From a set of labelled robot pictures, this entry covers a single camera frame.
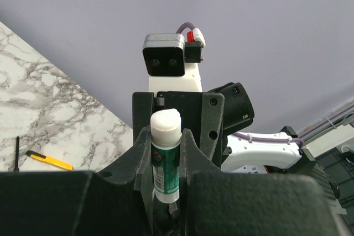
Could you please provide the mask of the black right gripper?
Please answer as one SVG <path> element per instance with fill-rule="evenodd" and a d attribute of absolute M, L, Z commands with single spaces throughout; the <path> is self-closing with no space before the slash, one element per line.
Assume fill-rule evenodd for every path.
<path fill-rule="evenodd" d="M 134 92 L 133 143 L 142 128 L 150 124 L 152 113 L 174 108 L 180 113 L 182 130 L 190 129 L 200 150 L 220 168 L 224 102 L 220 93 L 167 91 L 158 92 L 154 99 L 153 92 Z"/>

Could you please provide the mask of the white green glue stick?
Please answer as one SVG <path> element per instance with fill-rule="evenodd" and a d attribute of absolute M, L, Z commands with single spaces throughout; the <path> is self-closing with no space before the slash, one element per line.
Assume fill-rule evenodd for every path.
<path fill-rule="evenodd" d="M 155 195 L 162 203 L 174 203 L 179 199 L 180 113 L 176 109 L 155 112 L 150 132 Z"/>

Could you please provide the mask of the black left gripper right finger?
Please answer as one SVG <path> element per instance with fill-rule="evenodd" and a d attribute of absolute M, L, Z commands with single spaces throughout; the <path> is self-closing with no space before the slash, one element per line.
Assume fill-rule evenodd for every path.
<path fill-rule="evenodd" d="M 221 170 L 197 147 L 193 133 L 184 129 L 180 145 L 180 232 L 209 235 L 210 220 L 220 205 L 214 181 Z"/>

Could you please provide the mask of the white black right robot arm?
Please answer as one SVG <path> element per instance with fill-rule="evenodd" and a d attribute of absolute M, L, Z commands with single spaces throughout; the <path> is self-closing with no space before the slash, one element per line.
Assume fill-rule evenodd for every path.
<path fill-rule="evenodd" d="M 197 147 L 224 172 L 261 172 L 309 175 L 316 160 L 292 127 L 279 133 L 243 133 L 254 110 L 240 83 L 227 83 L 207 92 L 135 92 L 132 96 L 133 137 L 150 124 L 153 113 L 176 109 L 181 127 L 191 130 Z"/>

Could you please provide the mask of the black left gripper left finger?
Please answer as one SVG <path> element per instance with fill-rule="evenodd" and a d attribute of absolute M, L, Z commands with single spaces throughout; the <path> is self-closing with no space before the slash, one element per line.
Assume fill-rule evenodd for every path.
<path fill-rule="evenodd" d="M 150 128 L 99 172 L 99 222 L 104 235 L 152 235 L 153 177 Z"/>

